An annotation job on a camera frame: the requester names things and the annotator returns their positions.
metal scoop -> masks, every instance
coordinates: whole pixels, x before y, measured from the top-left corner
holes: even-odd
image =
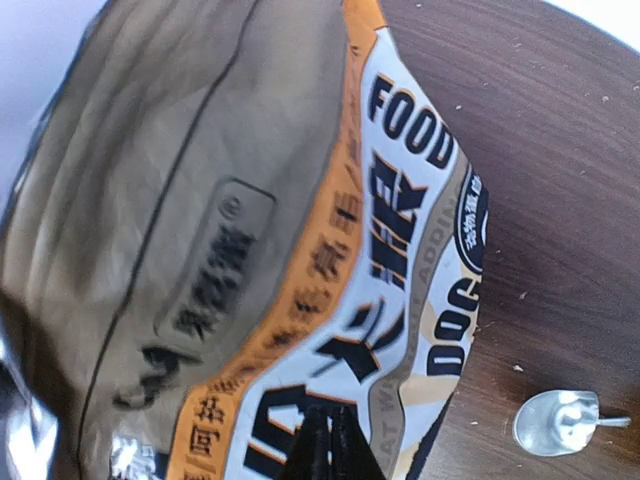
[[[627,427],[629,417],[600,418],[594,392],[551,390],[530,398],[513,422],[513,436],[527,452],[541,457],[576,453],[587,446],[598,425]]]

logo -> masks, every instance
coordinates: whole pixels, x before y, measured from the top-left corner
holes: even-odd
[[[238,197],[225,198],[220,205],[220,214],[227,220],[233,220],[242,213],[242,203]]]
[[[240,180],[219,185],[193,241],[180,285],[155,321],[158,336],[181,350],[204,353],[231,313],[266,232],[275,199]]]
[[[489,193],[480,177],[469,167],[458,200],[455,239],[460,258],[469,270],[478,275],[482,273],[488,204]]]

bag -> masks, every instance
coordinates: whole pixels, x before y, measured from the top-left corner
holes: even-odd
[[[488,197],[374,0],[112,0],[43,122],[1,282],[53,478],[275,479],[310,406],[418,478]]]

orange stripe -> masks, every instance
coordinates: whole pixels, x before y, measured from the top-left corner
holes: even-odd
[[[189,390],[176,426],[167,480],[182,480],[185,470],[191,475],[209,475],[212,480],[223,478],[236,418],[249,385],[331,318],[355,265],[362,241],[362,227],[358,225],[352,229],[351,234],[347,234],[332,227],[330,219],[337,192],[352,194],[360,199],[360,204],[363,205],[360,168],[360,84],[365,61],[376,41],[375,30],[383,27],[385,22],[375,0],[346,0],[344,8],[350,45],[347,49],[343,112],[340,138],[334,147],[326,176],[316,194],[307,225],[300,236],[280,293],[269,314],[219,375],[209,379],[206,384]],[[349,141],[353,139],[357,142],[355,158],[349,156],[348,148]],[[328,282],[318,274],[309,275],[309,264],[322,237],[330,243],[340,242],[348,247],[346,258],[338,263],[339,276],[336,281]],[[331,294],[326,312],[312,316],[307,323],[302,323],[290,315],[296,289],[301,286],[310,289],[322,288]],[[274,342],[274,335],[280,335],[287,341]],[[227,387],[233,385],[234,388],[219,388],[224,384]],[[218,407],[225,412],[224,423],[213,427],[207,421],[201,421],[194,416],[201,400],[212,393],[217,394]],[[194,428],[209,431],[215,429],[218,432],[219,441],[216,437],[212,438],[211,456],[190,451]]]

brown table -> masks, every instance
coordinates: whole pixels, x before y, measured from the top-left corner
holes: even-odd
[[[427,478],[639,478],[640,55],[537,1],[382,5],[491,195],[479,328]],[[529,456],[513,417],[554,388],[635,424]]]

